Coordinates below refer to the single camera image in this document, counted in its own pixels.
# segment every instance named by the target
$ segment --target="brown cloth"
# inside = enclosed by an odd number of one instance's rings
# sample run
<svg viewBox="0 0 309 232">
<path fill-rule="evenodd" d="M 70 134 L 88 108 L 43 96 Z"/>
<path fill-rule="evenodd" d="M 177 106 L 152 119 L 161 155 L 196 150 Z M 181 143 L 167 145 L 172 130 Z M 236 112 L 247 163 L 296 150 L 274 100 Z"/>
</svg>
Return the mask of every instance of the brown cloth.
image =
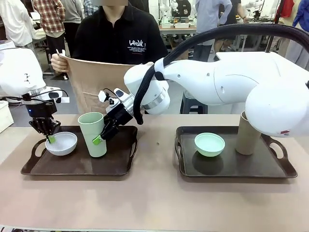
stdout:
<svg viewBox="0 0 309 232">
<path fill-rule="evenodd" d="M 129 93 L 124 83 L 126 72 L 133 65 L 91 62 L 63 57 L 69 63 L 68 73 L 81 114 L 100 112 L 105 114 L 108 103 L 101 103 L 98 94 L 104 88 L 119 88 Z"/>
</svg>

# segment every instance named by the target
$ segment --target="light green bowl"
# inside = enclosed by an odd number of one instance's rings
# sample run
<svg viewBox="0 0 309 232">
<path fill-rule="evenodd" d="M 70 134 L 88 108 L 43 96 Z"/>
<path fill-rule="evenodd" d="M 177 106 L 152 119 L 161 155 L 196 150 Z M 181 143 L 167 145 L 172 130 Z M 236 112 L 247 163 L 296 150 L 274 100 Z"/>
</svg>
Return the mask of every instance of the light green bowl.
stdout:
<svg viewBox="0 0 309 232">
<path fill-rule="evenodd" d="M 195 137 L 194 143 L 200 154 L 207 157 L 215 157 L 219 155 L 224 147 L 224 139 L 217 134 L 202 133 Z"/>
</svg>

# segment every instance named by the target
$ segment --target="red clothing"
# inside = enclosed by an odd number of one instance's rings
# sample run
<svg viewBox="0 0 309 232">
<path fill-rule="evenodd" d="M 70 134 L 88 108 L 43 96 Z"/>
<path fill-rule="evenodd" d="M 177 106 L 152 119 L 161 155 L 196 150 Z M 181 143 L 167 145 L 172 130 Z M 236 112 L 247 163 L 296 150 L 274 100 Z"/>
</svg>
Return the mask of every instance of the red clothing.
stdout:
<svg viewBox="0 0 309 232">
<path fill-rule="evenodd" d="M 34 0 L 34 9 L 41 15 L 41 26 L 45 32 L 63 32 L 65 9 L 60 0 Z"/>
<path fill-rule="evenodd" d="M 294 6 L 293 0 L 285 0 L 284 5 L 283 5 L 283 9 L 282 9 L 282 12 L 281 12 L 281 17 L 282 18 L 290 17 L 293 6 Z"/>
</svg>

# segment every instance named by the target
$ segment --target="plaid shirt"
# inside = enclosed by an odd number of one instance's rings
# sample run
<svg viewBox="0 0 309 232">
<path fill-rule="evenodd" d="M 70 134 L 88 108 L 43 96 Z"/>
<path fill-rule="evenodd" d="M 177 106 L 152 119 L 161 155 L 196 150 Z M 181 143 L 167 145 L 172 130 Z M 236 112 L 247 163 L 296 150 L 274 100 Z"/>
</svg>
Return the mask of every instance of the plaid shirt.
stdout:
<svg viewBox="0 0 309 232">
<path fill-rule="evenodd" d="M 92 0 L 84 0 L 84 13 L 85 17 L 92 15 L 99 9 L 99 6 L 92 5 Z"/>
<path fill-rule="evenodd" d="M 41 15 L 41 26 L 45 32 L 63 32 L 65 9 L 60 0 L 34 0 L 34 9 Z"/>
</svg>

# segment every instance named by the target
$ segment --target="green cup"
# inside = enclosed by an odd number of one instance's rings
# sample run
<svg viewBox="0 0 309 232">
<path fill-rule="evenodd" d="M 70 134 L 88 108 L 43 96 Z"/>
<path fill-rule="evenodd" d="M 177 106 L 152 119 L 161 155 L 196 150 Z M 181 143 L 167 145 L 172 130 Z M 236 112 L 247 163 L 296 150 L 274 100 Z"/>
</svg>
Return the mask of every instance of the green cup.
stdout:
<svg viewBox="0 0 309 232">
<path fill-rule="evenodd" d="M 101 157 L 106 154 L 106 141 L 94 144 L 93 140 L 101 134 L 104 128 L 104 116 L 101 113 L 91 112 L 78 118 L 88 151 L 92 157 Z"/>
</svg>

